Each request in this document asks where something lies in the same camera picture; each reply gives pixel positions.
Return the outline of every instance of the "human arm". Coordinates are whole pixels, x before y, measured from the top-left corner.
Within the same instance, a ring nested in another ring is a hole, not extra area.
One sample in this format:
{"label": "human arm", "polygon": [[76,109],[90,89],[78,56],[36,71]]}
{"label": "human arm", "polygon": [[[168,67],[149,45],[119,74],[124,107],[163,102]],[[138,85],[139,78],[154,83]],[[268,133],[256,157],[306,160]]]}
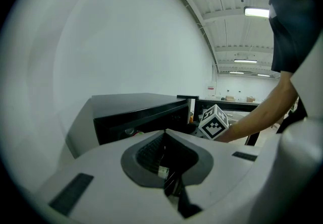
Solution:
{"label": "human arm", "polygon": [[230,125],[229,129],[216,141],[230,142],[260,132],[279,120],[295,103],[298,94],[290,81],[292,73],[281,72],[278,85],[266,100],[240,121]]}

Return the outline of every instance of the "ceiling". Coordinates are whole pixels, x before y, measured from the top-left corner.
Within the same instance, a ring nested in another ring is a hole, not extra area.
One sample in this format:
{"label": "ceiling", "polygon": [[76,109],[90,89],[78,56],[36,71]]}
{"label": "ceiling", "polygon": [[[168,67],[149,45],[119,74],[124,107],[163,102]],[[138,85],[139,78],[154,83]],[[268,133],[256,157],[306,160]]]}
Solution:
{"label": "ceiling", "polygon": [[[244,15],[245,6],[269,9],[269,0],[192,0],[202,16],[220,74],[239,71],[271,75],[274,38],[268,19]],[[234,59],[257,60],[257,64]]]}

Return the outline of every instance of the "black rubber pad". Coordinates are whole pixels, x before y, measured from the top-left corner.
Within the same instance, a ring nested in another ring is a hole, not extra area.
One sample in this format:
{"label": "black rubber pad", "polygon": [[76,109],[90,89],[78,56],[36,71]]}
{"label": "black rubber pad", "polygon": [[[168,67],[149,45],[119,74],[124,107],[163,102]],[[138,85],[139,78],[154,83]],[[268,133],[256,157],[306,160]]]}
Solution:
{"label": "black rubber pad", "polygon": [[67,216],[94,177],[86,174],[78,174],[49,204],[59,213]]}
{"label": "black rubber pad", "polygon": [[233,153],[232,156],[243,158],[249,161],[255,161],[257,159],[257,156],[255,155],[251,155],[251,154],[247,154],[239,151],[236,151],[235,153]]}

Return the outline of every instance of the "dark shirt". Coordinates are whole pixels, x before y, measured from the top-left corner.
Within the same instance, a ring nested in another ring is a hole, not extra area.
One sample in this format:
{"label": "dark shirt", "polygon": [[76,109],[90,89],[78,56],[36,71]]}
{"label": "dark shirt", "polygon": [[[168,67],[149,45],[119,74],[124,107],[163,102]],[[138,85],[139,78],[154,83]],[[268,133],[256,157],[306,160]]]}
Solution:
{"label": "dark shirt", "polygon": [[[321,30],[315,0],[270,0],[269,22],[274,33],[272,70],[295,73],[314,46]],[[302,101],[278,132],[306,116]]]}

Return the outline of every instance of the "fluorescent light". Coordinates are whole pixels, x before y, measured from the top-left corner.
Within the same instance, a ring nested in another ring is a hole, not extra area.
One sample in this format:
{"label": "fluorescent light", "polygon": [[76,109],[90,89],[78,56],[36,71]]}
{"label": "fluorescent light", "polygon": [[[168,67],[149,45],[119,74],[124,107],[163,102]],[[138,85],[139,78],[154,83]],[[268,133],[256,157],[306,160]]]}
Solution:
{"label": "fluorescent light", "polygon": [[268,9],[259,9],[259,8],[248,8],[245,7],[244,15],[246,16],[257,16],[269,18],[269,10]]}
{"label": "fluorescent light", "polygon": [[252,63],[252,64],[256,64],[257,61],[256,60],[234,60],[235,63]]}

